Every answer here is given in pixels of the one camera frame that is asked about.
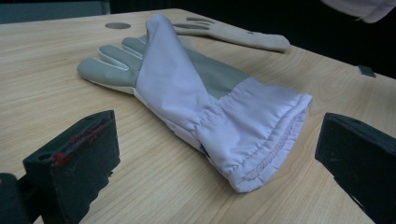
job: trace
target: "gray leather glove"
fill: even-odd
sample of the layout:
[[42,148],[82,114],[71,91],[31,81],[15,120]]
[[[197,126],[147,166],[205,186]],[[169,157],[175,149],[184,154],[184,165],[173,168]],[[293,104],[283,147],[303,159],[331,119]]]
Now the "gray leather glove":
[[237,192],[261,187],[287,158],[310,95],[267,86],[240,70],[184,49],[171,22],[147,22],[148,43],[99,48],[83,78],[133,93],[180,138],[203,152]]

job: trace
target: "table surface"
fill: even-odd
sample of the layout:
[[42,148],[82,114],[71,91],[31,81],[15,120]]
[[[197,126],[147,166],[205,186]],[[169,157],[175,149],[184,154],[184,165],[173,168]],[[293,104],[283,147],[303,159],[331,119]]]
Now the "table surface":
[[[314,154],[326,112],[396,136],[396,80],[363,76],[353,65],[297,47],[281,54],[190,37],[203,54],[261,82],[313,95],[276,175],[260,189],[235,193],[136,98],[78,75],[78,63],[97,57],[98,47],[144,35],[155,13],[172,21],[195,15],[166,9],[0,25],[0,172],[22,177],[24,158],[78,120],[113,109],[121,163],[82,223],[372,223]],[[109,22],[131,27],[108,29]]]

